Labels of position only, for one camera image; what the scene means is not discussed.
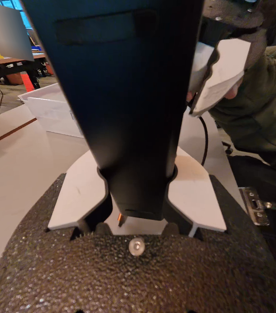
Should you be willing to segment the white plastic bin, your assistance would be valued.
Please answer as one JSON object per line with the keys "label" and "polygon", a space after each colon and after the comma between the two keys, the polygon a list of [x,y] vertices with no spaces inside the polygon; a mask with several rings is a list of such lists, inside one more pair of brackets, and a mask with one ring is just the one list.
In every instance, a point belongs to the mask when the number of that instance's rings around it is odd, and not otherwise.
{"label": "white plastic bin", "polygon": [[45,131],[84,137],[58,83],[21,94],[18,98]]}

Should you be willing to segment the orange bucket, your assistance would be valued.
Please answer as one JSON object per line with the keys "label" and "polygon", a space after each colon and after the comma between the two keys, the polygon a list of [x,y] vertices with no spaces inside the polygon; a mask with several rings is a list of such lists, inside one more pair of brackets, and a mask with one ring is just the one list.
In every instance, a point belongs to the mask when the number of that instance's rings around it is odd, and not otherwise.
{"label": "orange bucket", "polygon": [[8,85],[23,85],[23,79],[21,73],[14,73],[6,75],[6,80]]}

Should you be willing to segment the grey flat board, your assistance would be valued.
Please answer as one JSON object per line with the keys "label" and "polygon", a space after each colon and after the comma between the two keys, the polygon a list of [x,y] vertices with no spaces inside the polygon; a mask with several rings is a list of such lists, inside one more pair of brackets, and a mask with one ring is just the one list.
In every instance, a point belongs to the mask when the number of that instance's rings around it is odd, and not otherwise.
{"label": "grey flat board", "polygon": [[20,12],[1,5],[0,54],[3,57],[34,61],[29,36]]}

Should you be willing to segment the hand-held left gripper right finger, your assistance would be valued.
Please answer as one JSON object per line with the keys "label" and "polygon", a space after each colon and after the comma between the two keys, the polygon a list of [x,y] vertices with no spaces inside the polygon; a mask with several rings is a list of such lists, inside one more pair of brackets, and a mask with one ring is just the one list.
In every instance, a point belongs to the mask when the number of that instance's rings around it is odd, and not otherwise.
{"label": "hand-held left gripper right finger", "polygon": [[194,237],[199,228],[227,230],[216,194],[204,167],[177,147],[176,176],[168,185],[168,200],[176,211],[174,219],[182,234]]}

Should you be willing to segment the black office chair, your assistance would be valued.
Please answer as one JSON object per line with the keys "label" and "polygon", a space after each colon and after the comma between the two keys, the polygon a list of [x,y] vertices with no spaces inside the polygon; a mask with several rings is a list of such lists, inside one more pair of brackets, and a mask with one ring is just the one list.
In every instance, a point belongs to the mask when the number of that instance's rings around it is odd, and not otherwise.
{"label": "black office chair", "polygon": [[[231,145],[222,142],[238,187],[253,187],[262,201],[276,203],[276,170],[251,156],[234,156]],[[256,227],[262,233],[276,262],[276,210],[267,212],[270,225]]]}

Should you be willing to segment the grey desk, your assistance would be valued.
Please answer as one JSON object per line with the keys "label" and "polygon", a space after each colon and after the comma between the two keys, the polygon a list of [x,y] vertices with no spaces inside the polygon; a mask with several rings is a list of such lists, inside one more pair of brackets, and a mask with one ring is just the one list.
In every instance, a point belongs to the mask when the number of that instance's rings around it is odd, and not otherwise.
{"label": "grey desk", "polygon": [[46,132],[24,105],[0,114],[0,257],[29,209],[86,151],[83,138]]}

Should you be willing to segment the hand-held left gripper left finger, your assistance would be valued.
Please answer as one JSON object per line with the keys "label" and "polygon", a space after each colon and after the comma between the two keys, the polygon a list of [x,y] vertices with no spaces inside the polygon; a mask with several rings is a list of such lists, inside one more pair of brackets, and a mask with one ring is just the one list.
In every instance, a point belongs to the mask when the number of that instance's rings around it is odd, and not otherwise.
{"label": "hand-held left gripper left finger", "polygon": [[67,170],[48,228],[86,229],[85,217],[107,199],[108,185],[89,150]]}

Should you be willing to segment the person's right forearm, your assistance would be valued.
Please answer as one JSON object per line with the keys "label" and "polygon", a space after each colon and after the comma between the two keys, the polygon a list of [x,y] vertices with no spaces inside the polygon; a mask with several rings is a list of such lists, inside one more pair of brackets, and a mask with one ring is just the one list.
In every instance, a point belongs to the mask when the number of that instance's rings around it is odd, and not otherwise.
{"label": "person's right forearm", "polygon": [[245,119],[262,113],[276,97],[276,46],[269,46],[258,61],[245,72],[237,95],[222,99],[209,113],[222,128],[243,125]]}

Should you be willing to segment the metal bracket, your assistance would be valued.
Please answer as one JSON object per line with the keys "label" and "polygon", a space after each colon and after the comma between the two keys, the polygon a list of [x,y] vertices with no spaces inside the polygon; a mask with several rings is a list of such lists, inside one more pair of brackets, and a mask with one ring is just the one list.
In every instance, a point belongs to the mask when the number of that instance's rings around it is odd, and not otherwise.
{"label": "metal bracket", "polygon": [[267,215],[269,210],[276,210],[276,203],[262,201],[258,192],[253,187],[239,187],[246,213],[257,226],[269,226],[270,221]]}

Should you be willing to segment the black multi-port hub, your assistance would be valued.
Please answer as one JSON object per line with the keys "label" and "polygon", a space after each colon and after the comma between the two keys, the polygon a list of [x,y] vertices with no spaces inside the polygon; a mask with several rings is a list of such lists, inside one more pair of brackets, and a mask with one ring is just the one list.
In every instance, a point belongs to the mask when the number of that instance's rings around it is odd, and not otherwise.
{"label": "black multi-port hub", "polygon": [[22,1],[123,215],[162,220],[204,1]]}

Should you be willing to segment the person's right hand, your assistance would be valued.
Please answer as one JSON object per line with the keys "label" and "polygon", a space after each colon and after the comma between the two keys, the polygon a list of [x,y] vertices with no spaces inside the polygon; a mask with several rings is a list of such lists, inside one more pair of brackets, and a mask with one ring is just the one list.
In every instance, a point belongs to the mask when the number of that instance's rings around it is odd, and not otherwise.
{"label": "person's right hand", "polygon": [[224,95],[224,98],[228,100],[235,98],[238,94],[238,90],[242,82],[243,82],[243,77],[232,86],[232,88]]}

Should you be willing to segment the dark framed wooden table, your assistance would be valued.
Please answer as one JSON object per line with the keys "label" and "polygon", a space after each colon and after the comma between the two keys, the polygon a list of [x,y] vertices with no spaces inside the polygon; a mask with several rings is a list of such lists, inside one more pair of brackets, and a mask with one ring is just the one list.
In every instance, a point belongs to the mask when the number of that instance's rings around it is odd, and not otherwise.
{"label": "dark framed wooden table", "polygon": [[9,57],[0,59],[0,77],[25,72],[34,88],[40,88],[36,73],[37,71],[41,71],[41,73],[44,74],[45,64],[48,62],[48,59],[44,53],[34,53],[33,57],[33,61]]}

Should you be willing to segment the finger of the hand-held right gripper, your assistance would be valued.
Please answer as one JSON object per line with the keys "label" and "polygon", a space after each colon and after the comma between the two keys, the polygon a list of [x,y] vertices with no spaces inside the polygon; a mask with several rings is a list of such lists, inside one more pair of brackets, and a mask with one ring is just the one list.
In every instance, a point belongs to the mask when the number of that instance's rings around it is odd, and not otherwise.
{"label": "finger of the hand-held right gripper", "polygon": [[213,88],[215,78],[213,77],[213,65],[217,61],[217,49],[203,42],[198,42],[195,48],[191,76],[189,81],[189,97],[193,98],[201,89]]}
{"label": "finger of the hand-held right gripper", "polygon": [[245,72],[249,42],[237,38],[226,39],[219,41],[215,48],[217,61],[212,68],[216,85],[213,88],[205,86],[201,93],[195,94],[191,104],[193,117],[201,117],[203,113],[213,108]]}

